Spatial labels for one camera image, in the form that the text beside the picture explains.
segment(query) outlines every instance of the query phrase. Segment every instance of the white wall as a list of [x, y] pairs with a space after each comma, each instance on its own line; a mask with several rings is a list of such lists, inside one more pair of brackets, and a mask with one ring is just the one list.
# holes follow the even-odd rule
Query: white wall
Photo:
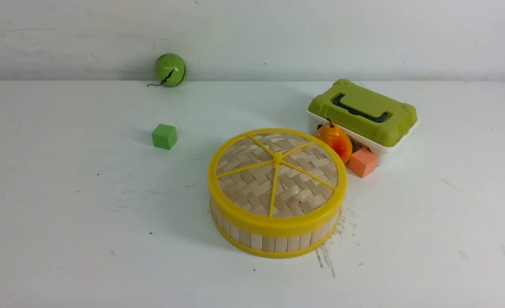
[[505, 0], [0, 0], [0, 79], [505, 79]]

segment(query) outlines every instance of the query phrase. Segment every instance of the wooden block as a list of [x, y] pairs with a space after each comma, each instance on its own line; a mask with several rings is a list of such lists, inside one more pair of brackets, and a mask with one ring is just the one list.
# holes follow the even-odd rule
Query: wooden block
[[260, 235], [251, 234], [251, 248], [262, 250], [262, 237]]
[[251, 247], [251, 234], [250, 233], [241, 230], [239, 239], [240, 239], [239, 241], [241, 242], [241, 244], [245, 245], [246, 247]]
[[317, 244], [317, 242], [319, 242], [319, 240], [321, 240], [321, 238], [322, 238], [321, 232], [322, 232], [322, 228], [319, 228], [318, 230], [311, 232], [310, 245], [315, 245], [315, 244]]
[[287, 249], [287, 241], [286, 237], [276, 237], [275, 238], [275, 252], [276, 253], [284, 253]]
[[262, 238], [262, 250], [264, 250], [265, 252], [274, 252], [275, 251], [275, 238], [264, 236], [264, 238]]
[[348, 167], [356, 175], [363, 178], [372, 173], [378, 164], [378, 156], [365, 148], [351, 154]]
[[289, 237], [288, 241], [287, 241], [287, 251], [293, 252], [295, 250], [298, 250], [299, 245], [300, 245], [300, 237], [299, 236]]
[[239, 242], [239, 237], [240, 237], [239, 228], [231, 225], [230, 226], [230, 235], [234, 240], [237, 240], [237, 242]]
[[311, 242], [311, 233], [301, 235], [298, 249], [304, 249], [309, 247], [310, 242]]
[[230, 231], [229, 231], [229, 221], [225, 220], [223, 217], [220, 217], [220, 220], [221, 220], [221, 228], [224, 230], [225, 233], [227, 233], [228, 235], [230, 234]]

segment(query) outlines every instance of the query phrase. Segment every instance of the yellow plastic rim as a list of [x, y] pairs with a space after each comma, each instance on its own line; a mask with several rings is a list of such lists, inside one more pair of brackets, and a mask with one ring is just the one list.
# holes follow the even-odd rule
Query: yellow plastic rim
[[[221, 191], [219, 184], [217, 183], [217, 179], [218, 177], [223, 176], [224, 174], [217, 175], [216, 167], [223, 154], [227, 151], [227, 149], [230, 146], [232, 146], [234, 143], [236, 143], [238, 140], [242, 138], [250, 138], [254, 135], [266, 134], [266, 133], [282, 133], [282, 134], [293, 134], [300, 136], [305, 140], [310, 141], [307, 144], [314, 142], [315, 144], [323, 148], [323, 150], [325, 150], [330, 155], [332, 161], [336, 165], [336, 170], [338, 173], [338, 183], [336, 184], [336, 187], [332, 187], [332, 189], [334, 189], [334, 193], [332, 194], [330, 199], [326, 201], [324, 206], [322, 206], [317, 210], [314, 210], [311, 213], [307, 213], [305, 215], [293, 218], [273, 218], [270, 215], [268, 217], [265, 217], [247, 212], [246, 210], [234, 205]], [[264, 150], [266, 150], [269, 154], [274, 156], [272, 152], [270, 152], [270, 150], [268, 150], [264, 144], [261, 144], [258, 141], [257, 143], [260, 146], [262, 146], [262, 148], [264, 148]], [[281, 164], [285, 164], [286, 166], [289, 165], [284, 161], [281, 162], [281, 160], [282, 160], [281, 157], [274, 157], [275, 163], [279, 162]], [[328, 224], [330, 220], [334, 218], [334, 216], [340, 214], [338, 213], [340, 210], [340, 204], [344, 198], [344, 195], [346, 194], [347, 174], [346, 174], [346, 167], [344, 166], [342, 159], [328, 145], [326, 145], [324, 142], [321, 142], [321, 140], [311, 135], [304, 134], [299, 131], [294, 131], [291, 129], [266, 128], [266, 129], [248, 131], [246, 133], [237, 135], [228, 140], [226, 143], [224, 143], [223, 146], [220, 147], [219, 150], [215, 153], [213, 159], [211, 160], [207, 175], [207, 181], [209, 183], [209, 190], [211, 192], [211, 197], [213, 197], [215, 201], [214, 206], [216, 206], [216, 209], [217, 211], [219, 211], [219, 214], [234, 226], [246, 232], [250, 232], [252, 234], [257, 234], [265, 237], [293, 237], [293, 236], [300, 236], [302, 234], [307, 234], [315, 230], [319, 230], [319, 228], [322, 228], [323, 226]], [[240, 243], [233, 243], [233, 244], [236, 245], [237, 247], [242, 246], [242, 244]], [[247, 249], [252, 249], [256, 251], [256, 249], [247, 247], [242, 247], [241, 249], [245, 251], [248, 251]]]

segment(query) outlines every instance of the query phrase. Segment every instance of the white table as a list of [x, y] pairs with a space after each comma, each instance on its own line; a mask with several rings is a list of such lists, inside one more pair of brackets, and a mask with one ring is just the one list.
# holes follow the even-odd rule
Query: white table
[[283, 260], [217, 232], [207, 165], [244, 131], [307, 131], [332, 83], [146, 84], [0, 82], [0, 307], [505, 307], [505, 83], [362, 82], [422, 122]]

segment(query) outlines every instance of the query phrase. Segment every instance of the toy fruit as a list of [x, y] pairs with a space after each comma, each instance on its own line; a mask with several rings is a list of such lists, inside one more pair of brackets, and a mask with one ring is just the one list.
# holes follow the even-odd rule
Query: toy fruit
[[327, 120], [328, 123], [317, 129], [313, 136], [321, 139], [331, 147], [345, 164], [351, 157], [353, 150], [351, 140], [349, 140], [348, 135], [346, 135], [340, 126], [334, 125], [329, 118]]
[[186, 78], [186, 63], [176, 54], [160, 56], [153, 70], [160, 83], [148, 86], [178, 86]]

